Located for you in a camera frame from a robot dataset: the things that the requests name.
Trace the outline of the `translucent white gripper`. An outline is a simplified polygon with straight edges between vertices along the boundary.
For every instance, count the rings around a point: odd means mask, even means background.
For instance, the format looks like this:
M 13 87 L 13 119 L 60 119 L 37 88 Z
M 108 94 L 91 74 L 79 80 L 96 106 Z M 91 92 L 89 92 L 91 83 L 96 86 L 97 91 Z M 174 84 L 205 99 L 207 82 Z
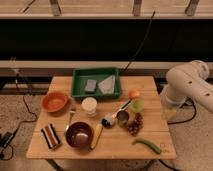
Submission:
M 166 85 L 160 93 L 163 118 L 170 121 L 177 110 L 185 102 L 185 96 L 170 85 Z

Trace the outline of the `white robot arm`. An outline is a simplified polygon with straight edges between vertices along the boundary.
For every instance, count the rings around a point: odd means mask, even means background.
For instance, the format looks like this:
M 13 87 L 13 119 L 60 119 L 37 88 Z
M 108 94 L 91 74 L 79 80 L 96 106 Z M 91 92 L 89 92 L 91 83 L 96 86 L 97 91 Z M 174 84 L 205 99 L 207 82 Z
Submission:
M 160 93 L 163 118 L 171 120 L 188 98 L 213 113 L 213 85 L 206 81 L 209 74 L 208 65 L 200 60 L 171 68 Z

